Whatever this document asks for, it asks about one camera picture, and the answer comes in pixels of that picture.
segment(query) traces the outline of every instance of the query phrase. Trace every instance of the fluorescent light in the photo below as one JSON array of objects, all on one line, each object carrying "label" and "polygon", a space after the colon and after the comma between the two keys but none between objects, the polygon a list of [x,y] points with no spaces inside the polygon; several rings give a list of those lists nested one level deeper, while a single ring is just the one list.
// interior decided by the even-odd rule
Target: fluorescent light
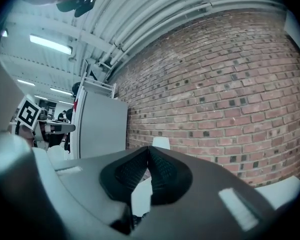
[{"label": "fluorescent light", "polygon": [[20,80],[20,79],[17,79],[17,81],[19,83],[22,83],[22,84],[26,84],[26,85],[30,85],[30,86],[36,86],[34,83],[32,82],[26,82],[26,81],[23,81],[23,80]]},{"label": "fluorescent light", "polygon": [[72,105],[72,106],[73,106],[73,104],[72,104],[72,103],[69,103],[69,102],[64,102],[64,101],[61,101],[61,100],[59,100],[59,102],[64,103],[64,104],[69,104],[69,105]]},{"label": "fluorescent light", "polygon": [[66,95],[72,95],[72,93],[70,93],[70,92],[66,92],[66,91],[64,91],[64,90],[54,89],[54,88],[51,88],[51,87],[50,87],[50,90],[51,90],[51,91],[58,92],[58,93],[66,94]]},{"label": "fluorescent light", "polygon": [[38,95],[34,95],[34,97],[37,97],[37,98],[39,98],[39,99],[41,99],[41,100],[48,100],[47,98],[45,98],[45,97],[41,97],[41,96],[38,96]]},{"label": "fluorescent light", "polygon": [[8,37],[8,32],[6,30],[2,31],[1,36],[4,38]]},{"label": "fluorescent light", "polygon": [[55,50],[57,50],[59,52],[62,52],[64,54],[71,55],[71,53],[72,53],[72,48],[71,47],[68,47],[68,46],[53,42],[53,41],[49,41],[47,39],[35,36],[33,34],[30,35],[30,41],[32,43],[35,43],[35,44],[38,44],[38,45],[41,45],[41,46],[45,46],[45,47],[55,49]]}]

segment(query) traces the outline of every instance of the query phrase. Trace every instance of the ceiling light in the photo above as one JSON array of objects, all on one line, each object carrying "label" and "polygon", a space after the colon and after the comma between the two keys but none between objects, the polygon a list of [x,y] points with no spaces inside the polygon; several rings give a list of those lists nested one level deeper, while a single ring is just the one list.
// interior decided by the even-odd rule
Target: ceiling light
[{"label": "ceiling light", "polygon": [[69,105],[74,105],[74,104],[72,104],[72,103],[69,103],[69,102],[64,102],[64,101],[61,101],[61,100],[59,100],[59,102],[61,102],[61,103],[64,103],[64,104],[69,104]]},{"label": "ceiling light", "polygon": [[39,99],[41,99],[41,100],[48,100],[47,98],[45,98],[45,97],[41,97],[41,96],[38,96],[38,95],[34,95],[34,97],[37,97],[37,98],[39,98]]},{"label": "ceiling light", "polygon": [[17,79],[17,81],[19,83],[22,83],[22,84],[26,84],[26,85],[30,85],[30,86],[36,86],[34,83],[32,82],[26,82],[26,81],[23,81],[23,80],[20,80],[20,79]]},{"label": "ceiling light", "polygon": [[6,30],[2,31],[1,36],[4,37],[4,38],[7,38],[8,37],[8,32]]},{"label": "ceiling light", "polygon": [[35,36],[33,34],[30,35],[30,41],[32,43],[35,43],[35,44],[38,44],[38,45],[41,45],[41,46],[45,46],[45,47],[55,49],[55,50],[57,50],[59,52],[62,52],[64,54],[71,55],[71,53],[72,53],[72,48],[69,47],[69,46],[65,46],[65,45],[62,45],[62,44],[59,44],[59,43],[56,43],[56,42],[53,42],[53,41],[49,41],[47,39]]},{"label": "ceiling light", "polygon": [[58,93],[66,94],[66,95],[72,95],[72,93],[66,92],[66,91],[64,91],[64,90],[58,90],[58,89],[54,89],[54,88],[50,88],[50,90],[51,90],[51,91],[58,92]]}]

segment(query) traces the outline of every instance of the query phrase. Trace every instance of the person in background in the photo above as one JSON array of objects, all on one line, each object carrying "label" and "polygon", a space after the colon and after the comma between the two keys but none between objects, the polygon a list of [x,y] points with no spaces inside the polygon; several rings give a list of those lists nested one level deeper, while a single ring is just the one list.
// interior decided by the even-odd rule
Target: person in background
[{"label": "person in background", "polygon": [[57,118],[56,120],[59,121],[59,122],[66,122],[67,119],[64,118],[64,115],[65,115],[65,114],[66,114],[66,111],[65,111],[65,110],[62,111],[62,112],[58,115],[58,118]]}]

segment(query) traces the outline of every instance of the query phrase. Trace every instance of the white ceiling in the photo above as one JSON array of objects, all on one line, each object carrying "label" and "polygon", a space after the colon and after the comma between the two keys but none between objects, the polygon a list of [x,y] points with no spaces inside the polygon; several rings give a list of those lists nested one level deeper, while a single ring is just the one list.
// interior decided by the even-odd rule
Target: white ceiling
[{"label": "white ceiling", "polygon": [[[51,91],[50,87],[70,91],[87,67],[85,59],[98,80],[105,81],[109,69],[98,63],[102,58],[113,72],[118,72],[167,31],[195,18],[235,8],[284,6],[280,0],[96,0],[90,12],[75,18],[74,11],[59,12],[55,5],[34,6],[16,0],[5,26],[9,35],[0,42],[0,60],[14,79],[36,85],[19,84],[25,93],[72,102],[71,97]],[[72,54],[31,43],[30,34],[71,46]],[[142,36],[140,42],[134,43]],[[106,59],[112,47],[115,49]],[[122,58],[114,63],[113,58],[120,52],[118,47],[130,49],[125,56],[116,57]]]}]

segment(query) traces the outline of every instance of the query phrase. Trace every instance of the brick wall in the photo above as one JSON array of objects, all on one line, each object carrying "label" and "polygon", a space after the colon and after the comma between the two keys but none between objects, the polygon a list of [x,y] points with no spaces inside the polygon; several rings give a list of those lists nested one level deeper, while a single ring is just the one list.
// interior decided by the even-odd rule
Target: brick wall
[{"label": "brick wall", "polygon": [[127,148],[163,136],[253,186],[300,177],[300,54],[284,22],[224,11],[142,50],[111,80],[129,104]]}]

